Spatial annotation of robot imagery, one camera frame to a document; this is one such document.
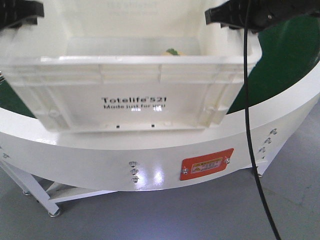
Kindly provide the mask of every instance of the warning sticker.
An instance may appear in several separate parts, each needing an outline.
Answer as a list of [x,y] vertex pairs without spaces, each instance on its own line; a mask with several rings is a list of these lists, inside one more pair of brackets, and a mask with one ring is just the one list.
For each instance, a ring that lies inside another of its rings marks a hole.
[[216,158],[213,160],[209,160],[209,161],[195,163],[192,165],[191,173],[196,174],[196,173],[200,173],[200,172],[204,172],[204,171],[218,168],[218,167],[220,167],[221,162],[222,162],[222,157],[219,157],[219,158]]
[[202,156],[186,158],[182,161],[180,180],[200,178],[226,169],[234,148],[218,151]]

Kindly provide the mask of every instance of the black bracket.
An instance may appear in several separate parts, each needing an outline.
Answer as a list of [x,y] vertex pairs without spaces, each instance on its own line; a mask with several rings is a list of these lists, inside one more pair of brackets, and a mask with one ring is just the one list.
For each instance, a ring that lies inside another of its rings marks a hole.
[[[249,0],[229,0],[205,11],[206,24],[220,23],[221,27],[245,27]],[[260,32],[282,21],[310,15],[320,17],[320,0],[251,0],[248,29]]]
[[37,25],[37,17],[44,17],[44,5],[37,1],[0,0],[0,31],[20,28],[23,24]]

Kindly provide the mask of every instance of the screw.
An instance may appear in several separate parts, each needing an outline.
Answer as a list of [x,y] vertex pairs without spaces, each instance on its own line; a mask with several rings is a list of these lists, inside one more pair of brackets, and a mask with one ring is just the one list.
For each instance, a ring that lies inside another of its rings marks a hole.
[[130,167],[135,168],[138,163],[136,161],[129,162]]
[[137,176],[132,178],[132,181],[136,184],[138,182],[139,178]]
[[271,141],[271,137],[268,137],[265,141],[264,141],[264,143],[265,144],[270,144],[272,141]]
[[261,148],[259,149],[259,152],[260,152],[260,153],[265,153],[265,152],[266,152],[266,147],[261,147]]
[[270,132],[270,134],[276,135],[278,133],[277,129],[272,129],[272,131]]
[[181,170],[181,173],[184,174],[184,175],[187,175],[189,172],[189,169],[188,168],[184,168]]
[[136,175],[138,172],[139,172],[138,169],[132,169],[132,170],[131,170],[132,175]]

